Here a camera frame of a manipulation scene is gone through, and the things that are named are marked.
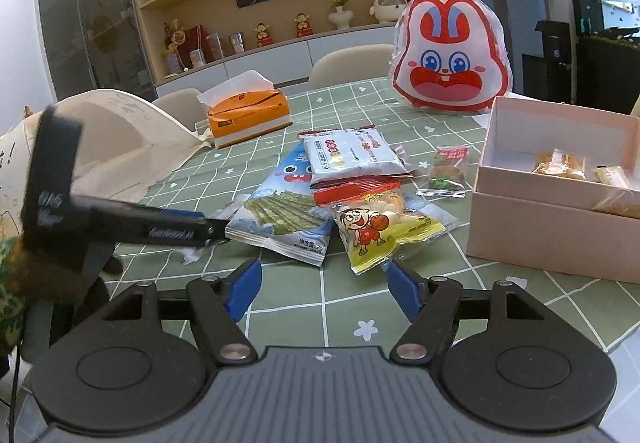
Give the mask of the camouflage sleeve forearm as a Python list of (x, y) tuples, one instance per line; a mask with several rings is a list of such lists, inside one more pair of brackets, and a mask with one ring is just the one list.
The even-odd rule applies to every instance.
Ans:
[(17, 293), (17, 255), (21, 237), (1, 241), (1, 356), (7, 357), (21, 340), (26, 300)]

